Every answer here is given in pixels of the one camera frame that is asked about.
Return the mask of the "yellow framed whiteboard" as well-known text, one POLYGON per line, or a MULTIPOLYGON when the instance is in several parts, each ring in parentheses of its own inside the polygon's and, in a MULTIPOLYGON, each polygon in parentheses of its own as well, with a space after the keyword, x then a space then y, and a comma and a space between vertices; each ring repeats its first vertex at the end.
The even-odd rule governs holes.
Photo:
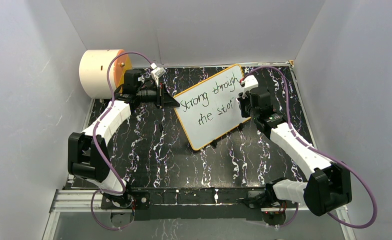
POLYGON ((250 118, 241 116, 237 102, 243 88, 240 65, 234 64, 174 96, 175 113, 191 148, 204 148, 250 118))

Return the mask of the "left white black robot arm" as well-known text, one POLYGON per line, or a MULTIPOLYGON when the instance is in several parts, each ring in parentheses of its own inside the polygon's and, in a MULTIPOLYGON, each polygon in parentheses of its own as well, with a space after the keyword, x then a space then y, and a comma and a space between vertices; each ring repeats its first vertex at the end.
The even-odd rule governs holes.
POLYGON ((162 67, 154 67, 147 80, 152 85, 147 87, 140 80, 141 71, 126 70, 124 82, 114 90, 109 106, 89 127, 80 133, 71 133, 68 138, 69 174, 95 184, 100 193, 118 208, 130 207, 134 197, 130 185, 111 164, 108 143, 140 104, 153 103, 158 109, 179 106, 160 79, 165 72, 162 67))

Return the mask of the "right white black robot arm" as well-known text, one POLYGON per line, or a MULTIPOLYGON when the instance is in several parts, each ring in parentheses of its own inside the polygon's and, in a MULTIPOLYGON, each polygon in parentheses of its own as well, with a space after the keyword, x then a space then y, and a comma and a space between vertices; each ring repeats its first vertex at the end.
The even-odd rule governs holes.
POLYGON ((300 203, 322 216, 352 201, 350 172, 341 164, 311 149, 283 115, 276 112, 267 88, 255 87, 237 98, 243 117, 250 117, 258 131, 278 145, 302 170, 307 182, 279 178, 265 185, 265 199, 272 207, 285 200, 300 203))

